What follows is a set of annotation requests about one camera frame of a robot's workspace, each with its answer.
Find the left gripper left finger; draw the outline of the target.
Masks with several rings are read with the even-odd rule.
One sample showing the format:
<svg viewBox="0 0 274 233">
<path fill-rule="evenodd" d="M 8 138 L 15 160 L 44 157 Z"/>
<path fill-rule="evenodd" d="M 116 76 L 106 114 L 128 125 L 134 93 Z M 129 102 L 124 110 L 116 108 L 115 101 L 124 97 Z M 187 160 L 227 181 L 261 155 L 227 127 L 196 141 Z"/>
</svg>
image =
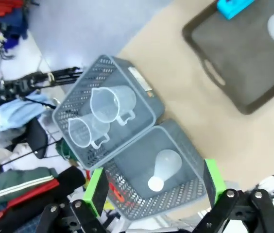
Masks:
<svg viewBox="0 0 274 233">
<path fill-rule="evenodd" d="M 109 192 L 103 168 L 94 170 L 82 199 L 49 204 L 42 212 L 38 233 L 106 233 L 99 218 Z"/>
</svg>

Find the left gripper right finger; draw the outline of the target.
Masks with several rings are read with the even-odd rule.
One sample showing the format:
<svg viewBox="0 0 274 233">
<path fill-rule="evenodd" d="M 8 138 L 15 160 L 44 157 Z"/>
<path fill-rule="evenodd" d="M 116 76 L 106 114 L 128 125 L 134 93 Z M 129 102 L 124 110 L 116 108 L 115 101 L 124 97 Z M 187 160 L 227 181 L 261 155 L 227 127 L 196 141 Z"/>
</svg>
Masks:
<svg viewBox="0 0 274 233">
<path fill-rule="evenodd" d="M 231 220 L 241 221 L 249 233 L 274 233 L 274 205 L 266 190 L 246 193 L 227 188 L 213 159 L 204 160 L 203 180 L 211 210 L 194 233 L 223 232 Z"/>
</svg>

